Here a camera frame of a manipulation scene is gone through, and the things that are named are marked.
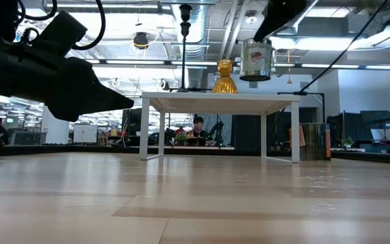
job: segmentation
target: desk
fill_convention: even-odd
[[[139,158],[153,159],[163,156],[165,145],[166,113],[207,113],[225,115],[261,116],[261,156],[267,157],[267,115],[291,106],[292,141],[299,142],[299,96],[259,94],[212,94],[212,93],[142,93],[141,140]],[[148,157],[148,117],[150,106],[160,113],[158,155]],[[300,161],[299,143],[292,144],[293,163]]]

